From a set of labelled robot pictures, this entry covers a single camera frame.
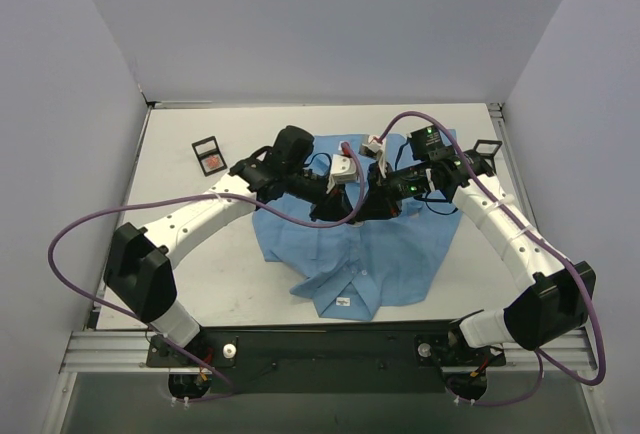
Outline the blue button-up shirt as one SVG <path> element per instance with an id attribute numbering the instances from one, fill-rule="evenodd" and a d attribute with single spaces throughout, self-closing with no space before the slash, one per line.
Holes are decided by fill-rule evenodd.
<path id="1" fill-rule="evenodd" d="M 391 220 L 314 229 L 296 223 L 309 218 L 308 203 L 284 195 L 270 205 L 285 216 L 252 217 L 265 261 L 298 274 L 290 293 L 310 300 L 318 316 L 356 321 L 423 301 L 461 219 L 450 207 L 407 199 Z"/>

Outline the red maple leaf brooch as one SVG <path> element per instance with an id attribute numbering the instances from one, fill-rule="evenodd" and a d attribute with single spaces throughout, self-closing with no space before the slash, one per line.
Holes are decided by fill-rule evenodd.
<path id="1" fill-rule="evenodd" d="M 207 165 L 210 169 L 216 169 L 222 164 L 218 155 L 212 155 L 207 158 Z"/>

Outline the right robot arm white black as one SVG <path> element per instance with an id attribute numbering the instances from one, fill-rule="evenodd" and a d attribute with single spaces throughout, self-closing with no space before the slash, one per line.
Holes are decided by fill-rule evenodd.
<path id="1" fill-rule="evenodd" d="M 458 320 L 454 340 L 469 349 L 514 342 L 535 351 L 583 326 L 592 316 L 595 272 L 586 262 L 569 261 L 526 219 L 500 184 L 495 155 L 462 150 L 434 125 L 410 133 L 408 141 L 415 163 L 394 170 L 386 161 L 386 137 L 364 138 L 360 152 L 375 163 L 359 219 L 390 219 L 401 201 L 439 193 L 483 234 L 519 292 L 503 309 Z"/>

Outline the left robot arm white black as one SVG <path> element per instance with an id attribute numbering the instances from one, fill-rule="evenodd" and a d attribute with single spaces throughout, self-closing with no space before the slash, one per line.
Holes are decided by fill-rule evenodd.
<path id="1" fill-rule="evenodd" d="M 205 240 L 269 202 L 291 194 L 310 203 L 312 228 L 337 227 L 354 220 L 360 206 L 350 204 L 343 185 L 361 182 L 364 170 L 347 142 L 332 157 L 328 174 L 306 168 L 314 138 L 287 126 L 273 145 L 238 161 L 201 195 L 178 199 L 179 209 L 142 227 L 125 223 L 113 234 L 104 281 L 129 308 L 132 317 L 150 326 L 183 365 L 204 358 L 212 344 L 202 326 L 178 299 L 173 270 Z"/>

